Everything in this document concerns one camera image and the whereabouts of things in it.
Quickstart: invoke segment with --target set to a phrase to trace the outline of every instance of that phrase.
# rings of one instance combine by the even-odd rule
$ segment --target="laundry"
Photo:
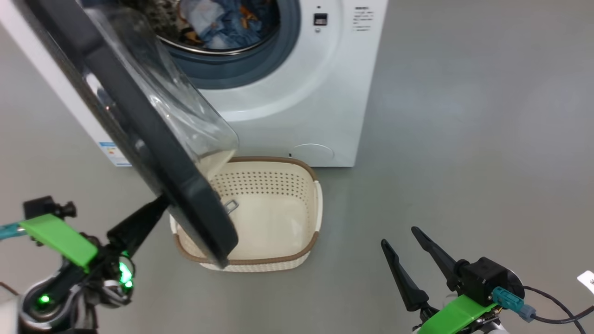
[[[239,49],[262,40],[272,23],[271,0],[181,0],[179,15],[193,28],[182,33],[207,49]]]

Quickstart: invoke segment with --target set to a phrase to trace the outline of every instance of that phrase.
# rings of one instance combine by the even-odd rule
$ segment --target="white sticker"
[[[111,162],[114,165],[125,166],[125,167],[132,166],[132,165],[130,165],[130,163],[128,162],[128,159],[126,159],[126,157],[124,156],[122,151],[120,151],[119,148],[117,146],[115,146],[115,143],[101,141],[101,142],[99,142],[99,146],[101,147],[103,152],[105,152],[105,155],[108,156],[109,160],[111,160]]]
[[[578,276],[577,280],[580,281],[580,283],[582,283],[585,287],[587,287],[592,294],[594,294],[594,273],[588,270],[580,276]]]
[[[370,31],[374,14],[369,6],[355,7],[352,25],[353,31]]]

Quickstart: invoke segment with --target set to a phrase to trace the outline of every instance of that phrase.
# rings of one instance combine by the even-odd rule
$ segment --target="green bracket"
[[[99,252],[97,247],[62,219],[54,215],[43,215],[24,220],[20,225],[37,241],[54,249],[89,273],[89,263]]]
[[[419,329],[419,334],[455,334],[496,305],[483,307],[468,296],[461,295],[427,320]]]

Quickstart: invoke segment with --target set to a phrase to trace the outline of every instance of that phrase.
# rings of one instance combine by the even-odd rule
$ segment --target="floor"
[[[593,296],[594,2],[391,1],[357,166],[317,169],[324,220],[309,259],[287,272],[205,270],[158,224],[137,254],[135,301],[99,311],[102,333],[408,333],[380,249],[388,239],[441,307],[449,293],[411,226],[455,259],[487,256],[574,312]],[[153,198],[115,168],[0,30],[0,209],[74,200],[72,226],[102,235]],[[25,238],[0,244],[0,279],[19,291],[58,257]],[[529,294],[539,315],[564,317]],[[513,333],[572,333],[503,316]],[[594,330],[594,316],[582,321]]]

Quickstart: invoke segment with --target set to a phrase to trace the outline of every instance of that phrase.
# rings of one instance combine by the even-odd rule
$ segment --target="perforated basket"
[[[322,223],[322,189],[314,171],[295,159],[237,157],[210,181],[221,196],[239,206],[230,214],[239,243],[226,272],[293,269],[309,256]],[[208,269],[220,270],[171,221],[181,254]]]

